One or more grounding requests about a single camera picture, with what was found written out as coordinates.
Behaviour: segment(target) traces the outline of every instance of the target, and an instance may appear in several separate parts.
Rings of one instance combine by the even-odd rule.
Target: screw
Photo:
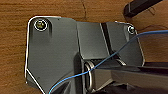
[[[47,22],[39,19],[35,22],[34,26],[38,31],[44,31],[47,28]]]
[[[135,28],[134,28],[133,26],[128,26],[128,32],[129,32],[130,34],[134,34]]]

